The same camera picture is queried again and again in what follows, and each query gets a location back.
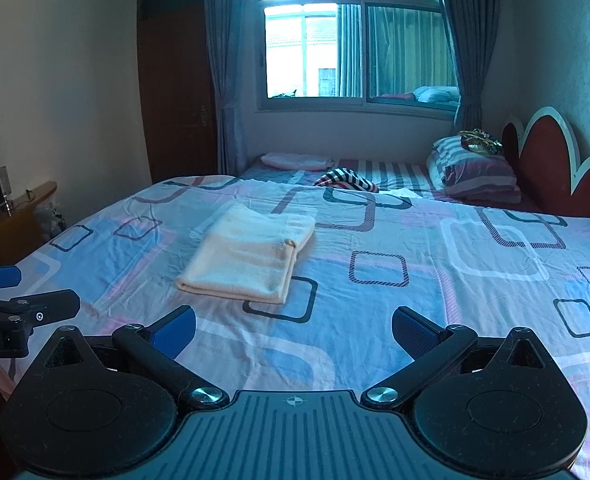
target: red headboard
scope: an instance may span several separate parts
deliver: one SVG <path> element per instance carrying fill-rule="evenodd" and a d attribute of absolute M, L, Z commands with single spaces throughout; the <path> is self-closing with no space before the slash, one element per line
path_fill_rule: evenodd
<path fill-rule="evenodd" d="M 502 143 L 518 185 L 543 212 L 590 218 L 590 157 L 579 163 L 573 129 L 555 108 L 537 111 L 526 129 L 509 120 Z"/>

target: gray curtain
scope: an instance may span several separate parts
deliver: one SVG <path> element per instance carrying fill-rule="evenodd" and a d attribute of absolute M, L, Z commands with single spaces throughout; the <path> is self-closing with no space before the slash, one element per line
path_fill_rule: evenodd
<path fill-rule="evenodd" d="M 482 127 L 482 88 L 498 35 L 500 0 L 444 0 L 462 99 L 456 129 Z"/>
<path fill-rule="evenodd" d="M 436 12 L 371 7 L 371 96 L 412 92 L 421 86 L 456 86 L 444 19 Z"/>
<path fill-rule="evenodd" d="M 217 117 L 217 171 L 240 174 L 246 145 L 237 101 L 241 68 L 243 9 L 248 0 L 204 0 L 206 43 L 213 74 Z"/>
<path fill-rule="evenodd" d="M 337 6 L 337 72 L 335 95 L 361 97 L 360 6 Z"/>

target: building window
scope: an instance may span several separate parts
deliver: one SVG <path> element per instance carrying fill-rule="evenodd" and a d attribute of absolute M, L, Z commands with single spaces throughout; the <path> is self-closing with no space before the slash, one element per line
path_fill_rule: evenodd
<path fill-rule="evenodd" d="M 439 0 L 257 0 L 261 103 L 419 104 L 459 93 Z"/>

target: patterned bed sheet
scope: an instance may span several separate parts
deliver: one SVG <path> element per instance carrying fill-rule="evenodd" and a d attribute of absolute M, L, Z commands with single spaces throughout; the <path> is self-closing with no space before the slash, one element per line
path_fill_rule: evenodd
<path fill-rule="evenodd" d="M 220 212 L 314 216 L 286 304 L 181 292 L 173 280 Z M 111 205 L 20 263 L 22 283 L 0 299 L 72 288 L 86 335 L 150 324 L 181 304 L 197 315 L 177 360 L 223 387 L 360 392 L 411 362 L 390 319 L 407 305 L 444 326 L 484 336 L 514 326 L 538 334 L 581 399 L 589 434 L 574 466 L 590 479 L 590 219 L 230 177 L 179 178 Z M 30 355 L 0 360 L 7 392 Z"/>
<path fill-rule="evenodd" d="M 450 197 L 433 185 L 425 166 L 405 164 L 404 162 L 375 162 L 373 160 L 355 160 L 352 158 L 338 159 L 334 168 L 354 170 L 358 175 L 377 184 L 382 191 L 406 188 L 416 192 L 422 198 L 440 200 L 441 202 L 467 203 L 481 207 L 508 207 L 513 211 L 540 212 L 539 208 L 526 195 L 522 194 L 522 201 L 518 204 L 502 205 L 494 202 L 463 201 Z M 245 180 L 259 180 L 261 182 L 277 182 L 279 184 L 294 184 L 312 186 L 325 171 L 277 170 L 257 160 L 242 174 Z"/>

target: brown wooden door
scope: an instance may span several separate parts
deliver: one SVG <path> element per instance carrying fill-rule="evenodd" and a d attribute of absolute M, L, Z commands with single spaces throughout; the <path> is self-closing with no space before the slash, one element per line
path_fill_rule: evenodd
<path fill-rule="evenodd" d="M 216 173 L 203 0 L 139 0 L 137 62 L 153 183 Z"/>

